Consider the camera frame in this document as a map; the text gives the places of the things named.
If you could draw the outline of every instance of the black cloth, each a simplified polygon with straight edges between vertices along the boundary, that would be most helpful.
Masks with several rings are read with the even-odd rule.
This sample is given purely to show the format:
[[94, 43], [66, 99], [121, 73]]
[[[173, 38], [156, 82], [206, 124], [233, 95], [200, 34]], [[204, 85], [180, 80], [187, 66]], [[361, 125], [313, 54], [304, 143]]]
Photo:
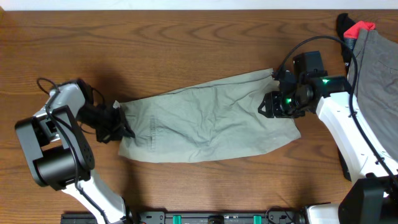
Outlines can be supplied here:
[[[344, 33], [353, 25], [355, 25], [355, 21], [348, 17], [348, 13], [341, 13], [338, 15], [336, 31], [340, 40], [345, 41]], [[341, 55], [343, 56], [343, 61], [346, 66], [346, 73], [348, 73], [349, 63], [351, 62], [351, 54], [349, 53], [349, 50], [344, 47], [344, 45], [341, 45]]]

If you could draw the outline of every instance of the wood grain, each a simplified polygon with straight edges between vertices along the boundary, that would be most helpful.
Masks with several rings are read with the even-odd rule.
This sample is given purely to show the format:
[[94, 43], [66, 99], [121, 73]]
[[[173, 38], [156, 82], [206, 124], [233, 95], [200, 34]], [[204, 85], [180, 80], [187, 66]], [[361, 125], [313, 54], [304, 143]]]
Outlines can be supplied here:
[[[340, 11], [63, 11], [6, 12], [0, 25], [0, 222], [58, 223], [85, 211], [75, 199], [34, 183], [14, 132], [47, 97], [37, 77], [83, 78], [107, 101], [130, 101], [264, 68], [314, 35], [336, 35]], [[350, 11], [398, 41], [397, 11]], [[344, 74], [340, 46], [320, 50], [329, 74]], [[343, 178], [328, 130], [309, 114], [298, 139], [263, 156], [194, 164], [150, 164], [118, 156], [118, 142], [87, 135], [96, 169], [133, 209], [261, 211], [339, 203]]]

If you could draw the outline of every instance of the wooden table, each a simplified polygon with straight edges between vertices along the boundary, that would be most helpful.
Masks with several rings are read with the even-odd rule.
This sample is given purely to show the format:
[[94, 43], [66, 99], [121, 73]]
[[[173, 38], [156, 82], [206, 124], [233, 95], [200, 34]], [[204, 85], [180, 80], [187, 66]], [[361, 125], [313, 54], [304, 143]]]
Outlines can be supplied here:
[[[30, 176], [14, 132], [47, 100], [37, 77], [83, 78], [111, 100], [131, 101], [210, 80], [276, 68], [314, 35], [336, 35], [341, 11], [6, 12], [0, 25], [0, 222], [58, 223], [85, 211]], [[350, 11], [398, 41], [397, 11]], [[317, 40], [329, 74], [344, 74], [340, 45]], [[135, 210], [264, 211], [339, 203], [351, 183], [337, 147], [313, 114], [296, 120], [302, 138], [263, 156], [194, 164], [150, 164], [118, 156], [118, 142], [87, 135], [96, 169]]]

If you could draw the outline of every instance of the wooden tabletop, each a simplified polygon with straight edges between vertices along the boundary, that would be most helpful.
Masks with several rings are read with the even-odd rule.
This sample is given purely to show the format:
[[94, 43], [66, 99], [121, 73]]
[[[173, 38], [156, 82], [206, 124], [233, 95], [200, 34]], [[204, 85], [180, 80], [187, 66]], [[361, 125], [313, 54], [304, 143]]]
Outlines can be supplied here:
[[[39, 187], [14, 124], [47, 100], [37, 77], [82, 78], [112, 100], [131, 101], [265, 68], [314, 35], [336, 35], [341, 11], [6, 12], [0, 24], [0, 222], [59, 223], [85, 211], [74, 198]], [[349, 11], [398, 41], [397, 11]], [[329, 74], [343, 75], [340, 45], [317, 40]], [[340, 203], [351, 187], [337, 146], [313, 114], [296, 119], [298, 139], [262, 156], [193, 164], [151, 164], [118, 156], [118, 142], [86, 135], [103, 180], [135, 210], [264, 211]]]

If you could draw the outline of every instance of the white arm segment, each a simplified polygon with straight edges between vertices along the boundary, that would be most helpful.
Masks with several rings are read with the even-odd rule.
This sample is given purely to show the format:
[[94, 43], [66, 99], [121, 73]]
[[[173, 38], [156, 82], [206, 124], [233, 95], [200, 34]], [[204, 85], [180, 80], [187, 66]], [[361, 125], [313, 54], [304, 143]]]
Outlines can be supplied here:
[[[330, 97], [321, 98], [317, 107], [317, 115], [335, 139], [347, 163], [351, 181], [354, 185], [358, 179], [365, 178], [368, 173], [372, 172], [376, 177], [383, 177], [387, 176], [387, 172], [380, 164], [376, 163], [376, 157], [358, 131], [353, 118], [350, 117], [348, 98], [349, 94], [347, 92], [332, 93]], [[363, 117], [355, 96], [353, 106], [357, 112], [356, 117], [367, 137], [380, 156], [384, 158], [386, 165], [396, 175], [398, 163], [390, 157], [377, 140]]]
[[[108, 188], [95, 170], [91, 171], [90, 180], [81, 180], [78, 185], [104, 211], [110, 223], [116, 223], [125, 216], [126, 208], [123, 199]], [[98, 224], [105, 224], [100, 212], [77, 191], [75, 184], [67, 185], [62, 191], [82, 203], [95, 216]]]

